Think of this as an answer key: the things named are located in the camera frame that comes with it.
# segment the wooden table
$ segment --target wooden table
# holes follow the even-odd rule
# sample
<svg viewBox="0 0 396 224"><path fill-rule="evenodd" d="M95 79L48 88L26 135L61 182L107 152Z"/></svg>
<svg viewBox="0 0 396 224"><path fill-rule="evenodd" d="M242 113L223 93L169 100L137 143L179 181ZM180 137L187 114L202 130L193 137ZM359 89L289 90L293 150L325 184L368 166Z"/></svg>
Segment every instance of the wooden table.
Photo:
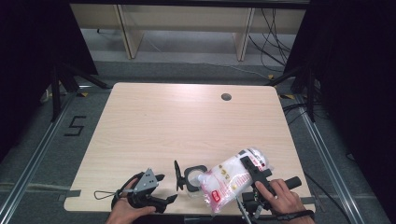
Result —
<svg viewBox="0 0 396 224"><path fill-rule="evenodd" d="M223 93L232 99L223 100ZM177 193L174 160L182 173L196 165L210 169L247 147L261 149L275 167L268 179L297 175L303 185L293 191L311 196L273 87L118 83L71 187L80 196L67 198L64 208L108 212L112 198L98 201L93 193L115 191L148 168L165 175L153 192L165 199ZM204 198L179 191L165 214L209 215L210 209ZM236 202L220 214L241 215Z"/></svg>

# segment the hand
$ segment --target hand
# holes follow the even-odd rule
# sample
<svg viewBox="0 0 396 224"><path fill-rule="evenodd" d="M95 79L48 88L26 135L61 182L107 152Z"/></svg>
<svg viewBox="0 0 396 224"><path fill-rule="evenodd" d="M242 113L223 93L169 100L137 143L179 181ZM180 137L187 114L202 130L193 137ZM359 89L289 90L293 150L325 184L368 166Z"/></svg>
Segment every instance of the hand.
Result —
<svg viewBox="0 0 396 224"><path fill-rule="evenodd" d="M133 179L125 188L130 189L132 184L137 181ZM123 192L113 207L106 224L130 224L137 218L155 212L155 207L147 206L143 208L132 208L126 199L127 193Z"/></svg>
<svg viewBox="0 0 396 224"><path fill-rule="evenodd" d="M273 207L273 213L287 214L306 210L297 193L291 192L282 179L275 179L270 182L271 188L275 191L274 196L263 183L257 181L256 188L262 194L265 200ZM315 223L311 217L297 217L290 221L282 221L282 223L302 224Z"/></svg>

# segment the wrist strap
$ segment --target wrist strap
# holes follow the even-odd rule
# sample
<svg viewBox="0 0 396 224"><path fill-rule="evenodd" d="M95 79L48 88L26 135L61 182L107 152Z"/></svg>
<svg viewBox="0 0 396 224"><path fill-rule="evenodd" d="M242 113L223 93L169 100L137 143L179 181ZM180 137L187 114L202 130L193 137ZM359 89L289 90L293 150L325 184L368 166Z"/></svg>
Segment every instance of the wrist strap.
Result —
<svg viewBox="0 0 396 224"><path fill-rule="evenodd" d="M279 221L290 221L297 217L305 217L305 216L311 216L311 215L314 215L314 212L312 210L304 210L304 211L295 212L295 213L279 214L279 215L276 215L276 219Z"/></svg>
<svg viewBox="0 0 396 224"><path fill-rule="evenodd" d="M114 194L113 201L111 201L111 210L113 210L114 205L115 205L116 202L119 200L119 198L120 198L120 196L121 196L121 194L122 194L122 191L125 189L125 187L126 187L133 179L142 177L143 174L144 174L144 173L142 172L142 173L140 173L140 174L137 174L137 175L132 176L131 178L129 178L129 180L128 180L124 185L122 185L122 187L121 187L120 189L117 189L117 190L116 190L116 193Z"/></svg>

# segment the cable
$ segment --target cable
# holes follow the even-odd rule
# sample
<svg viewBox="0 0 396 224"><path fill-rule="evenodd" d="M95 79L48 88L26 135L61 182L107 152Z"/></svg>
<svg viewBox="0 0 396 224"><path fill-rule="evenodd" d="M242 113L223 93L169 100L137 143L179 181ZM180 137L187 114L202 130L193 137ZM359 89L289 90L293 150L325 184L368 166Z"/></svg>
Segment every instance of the cable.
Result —
<svg viewBox="0 0 396 224"><path fill-rule="evenodd" d="M287 60L288 58L286 57L286 54L285 54L284 50L290 52L291 49L288 48L287 46L285 46L285 45L279 40L279 38L277 37L277 31L276 31L276 9L273 8L272 12L273 12L273 13L272 13L272 14L273 14L273 20L272 20L271 25L270 25L270 24L269 24L269 21L267 20L267 18L266 18L266 16L265 16L265 13L264 13L264 11L263 11L263 9L262 9L262 15L263 15L263 17L264 17L264 19L265 19L265 22L267 23L268 30L269 30L268 36L267 36L267 37L265 37L264 34L262 34L262 36L264 36L264 38L265 38L265 43L268 42L268 43L270 43L272 46L274 46L274 47L276 47L276 48L279 49L279 53L280 53L280 55L281 55L281 57L282 57L282 60L283 60L284 63L285 63L286 60ZM274 40L275 40L276 43L277 43L277 46L276 46L275 44L273 44L271 41L268 40L269 35L272 35L272 36L273 36Z"/></svg>
<svg viewBox="0 0 396 224"><path fill-rule="evenodd" d="M0 183L0 189L12 189L15 186L14 183ZM47 184L33 184L30 183L27 190L46 190L46 191L65 191L70 190L69 186L57 186Z"/></svg>
<svg viewBox="0 0 396 224"><path fill-rule="evenodd" d="M283 112L285 112L285 111L288 111L288 110L291 111L292 109L300 107L300 106L306 106L306 103L295 104L295 105L287 105L287 106L283 107L282 109L283 109Z"/></svg>
<svg viewBox="0 0 396 224"><path fill-rule="evenodd" d="M163 52L162 50L160 50L159 48L157 48L148 38L145 38L145 39L147 39L148 43L149 43L153 48L155 48L155 49L158 50L159 52ZM172 60L168 60L168 59L164 59L164 60L165 60L165 61L168 61L168 62L170 62L170 63L188 63L188 62L182 62L182 61L172 61ZM203 64L214 65L214 66L221 66L221 67L230 67L230 68L235 69L235 70L237 70L237 71L241 71L241 72L244 72L244 73L250 73L250 74L258 75L258 76L260 76L260 77L263 77L263 78L265 78L265 79L270 80L270 78L268 78L268 77L266 77L265 75L262 75L262 74L260 74L260 73L252 72L252 71L248 71L248 70L244 70L244 69L240 69L240 68L234 67L234 66L232 66L232 65L228 65L228 64L219 64L219 63L203 63Z"/></svg>
<svg viewBox="0 0 396 224"><path fill-rule="evenodd" d="M107 193L108 195L107 195L107 196L105 196L105 197L101 197L101 198L99 198L99 197L97 197L97 196L96 196L96 193ZM96 190L96 191L93 193L93 197L95 197L95 199L96 199L96 200L102 200L102 199L105 199L105 198L108 198L108 197L114 196L115 194L116 194L116 192L110 192L110 191Z"/></svg>
<svg viewBox="0 0 396 224"><path fill-rule="evenodd" d="M285 66L284 63L282 63L280 60L276 59L274 56L272 56L270 53L268 53L267 51L264 50L264 48L260 47L259 45L256 44L256 42L254 42L254 40L251 38L251 36L249 35L248 38L250 39L250 41L253 43L254 46L256 46L256 48L262 52L262 54L266 54L268 57L270 57L271 59L273 59L274 61L276 61L277 63L279 63L282 66Z"/></svg>
<svg viewBox="0 0 396 224"><path fill-rule="evenodd" d="M288 125L291 125L295 120L297 120L297 118L302 116L304 113L306 113L306 110L303 113L299 114L297 117L295 117L291 122L288 123Z"/></svg>
<svg viewBox="0 0 396 224"><path fill-rule="evenodd" d="M272 69L272 68L267 67L267 66L264 64L264 61L262 60L262 55L263 55L263 52L262 52L261 55L260 55L260 60L261 60L261 62L262 62L262 66L264 66L266 69L269 69L269 70L274 71L274 72L282 72L282 71L279 71L279 70L276 70L276 69Z"/></svg>
<svg viewBox="0 0 396 224"><path fill-rule="evenodd" d="M289 114L290 111L291 111L291 109L288 110L288 112L285 113L285 117Z"/></svg>
<svg viewBox="0 0 396 224"><path fill-rule="evenodd" d="M314 182L314 184L316 184L318 186L318 188L320 188L324 194L326 194L326 196L335 204L335 206L337 206L337 208L341 211L341 213L344 215L344 217L346 218L347 223L351 223L349 217L347 216L347 213L344 211L344 209L338 204L338 202L335 201L335 199L330 196L330 194L317 182L314 180L314 178L312 178L312 176L310 176L309 174L307 174L304 171L304 175L306 177L308 177L312 182Z"/></svg>
<svg viewBox="0 0 396 224"><path fill-rule="evenodd" d="M327 116L327 117L320 116L319 114L315 113L315 111L314 111L314 115L316 115L318 118L321 118L321 119L330 119L329 116Z"/></svg>

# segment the plastic bag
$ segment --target plastic bag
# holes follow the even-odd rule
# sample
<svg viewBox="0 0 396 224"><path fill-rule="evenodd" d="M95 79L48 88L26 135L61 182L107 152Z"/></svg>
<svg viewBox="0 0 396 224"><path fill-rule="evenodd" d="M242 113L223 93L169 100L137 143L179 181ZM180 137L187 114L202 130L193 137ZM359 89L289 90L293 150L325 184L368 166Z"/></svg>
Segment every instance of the plastic bag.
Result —
<svg viewBox="0 0 396 224"><path fill-rule="evenodd" d="M259 149L250 147L198 176L205 201L214 213L219 213L224 205L234 200L253 183L240 161L246 156L249 156L260 171L270 168L272 170L264 154Z"/></svg>

